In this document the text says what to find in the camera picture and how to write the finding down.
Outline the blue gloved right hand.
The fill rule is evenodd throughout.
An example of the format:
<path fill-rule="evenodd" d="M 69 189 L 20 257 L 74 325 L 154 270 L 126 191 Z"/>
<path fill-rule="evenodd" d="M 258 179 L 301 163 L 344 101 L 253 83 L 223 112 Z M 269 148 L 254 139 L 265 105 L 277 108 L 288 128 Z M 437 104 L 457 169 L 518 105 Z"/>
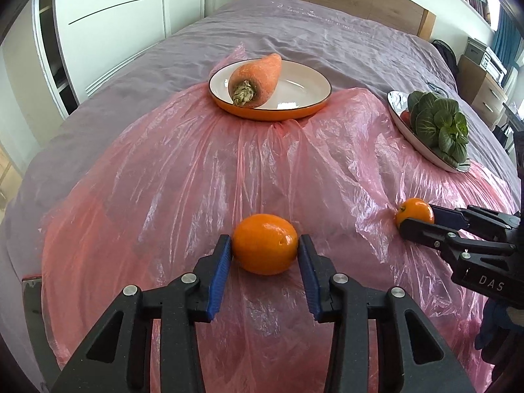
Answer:
<path fill-rule="evenodd" d="M 490 364 L 501 361 L 501 351 L 504 354 L 509 349 L 504 343 L 519 335 L 523 335 L 523 309 L 487 300 L 474 340 L 474 348 L 481 352 L 482 360 Z"/>

